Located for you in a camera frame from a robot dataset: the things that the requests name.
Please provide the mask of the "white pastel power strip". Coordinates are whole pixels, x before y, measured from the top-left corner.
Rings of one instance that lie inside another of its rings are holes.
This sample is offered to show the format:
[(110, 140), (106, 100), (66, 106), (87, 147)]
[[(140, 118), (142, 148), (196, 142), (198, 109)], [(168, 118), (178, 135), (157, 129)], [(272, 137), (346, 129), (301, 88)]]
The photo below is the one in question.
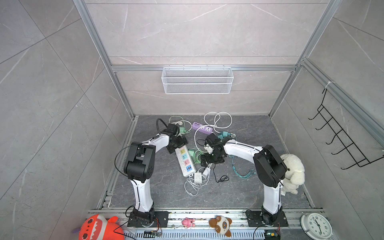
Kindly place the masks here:
[(189, 177), (196, 172), (193, 160), (188, 152), (187, 146), (175, 149), (182, 173), (184, 177)]

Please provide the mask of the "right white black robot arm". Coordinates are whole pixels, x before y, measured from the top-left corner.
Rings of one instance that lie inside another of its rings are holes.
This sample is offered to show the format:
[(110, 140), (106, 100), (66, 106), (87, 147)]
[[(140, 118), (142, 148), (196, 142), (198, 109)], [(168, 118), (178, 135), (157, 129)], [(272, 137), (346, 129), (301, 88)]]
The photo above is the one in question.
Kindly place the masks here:
[(205, 139), (204, 148), (208, 151), (201, 157), (204, 167), (223, 163), (228, 155), (255, 165), (258, 178), (264, 185), (264, 201), (260, 211), (246, 211), (249, 226), (289, 226), (281, 204), (283, 181), (288, 168), (273, 146), (256, 147), (229, 137), (220, 139), (210, 134)]

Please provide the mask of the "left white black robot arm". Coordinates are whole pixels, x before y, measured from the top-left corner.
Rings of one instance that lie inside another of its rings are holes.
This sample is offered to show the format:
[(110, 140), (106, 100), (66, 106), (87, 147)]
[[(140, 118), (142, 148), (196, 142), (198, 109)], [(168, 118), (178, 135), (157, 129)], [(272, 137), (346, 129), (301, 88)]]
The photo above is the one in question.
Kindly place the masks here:
[(150, 178), (155, 170), (156, 153), (166, 148), (170, 154), (173, 154), (176, 149), (188, 143), (176, 124), (167, 124), (163, 119), (158, 118), (156, 127), (157, 134), (154, 137), (144, 142), (131, 143), (122, 148), (114, 159), (116, 161), (124, 150), (128, 151), (123, 170), (119, 170), (117, 163), (114, 163), (114, 166), (120, 174), (131, 181), (134, 188), (135, 205), (132, 207), (130, 221), (137, 220), (144, 227), (149, 227), (156, 221), (150, 190)]

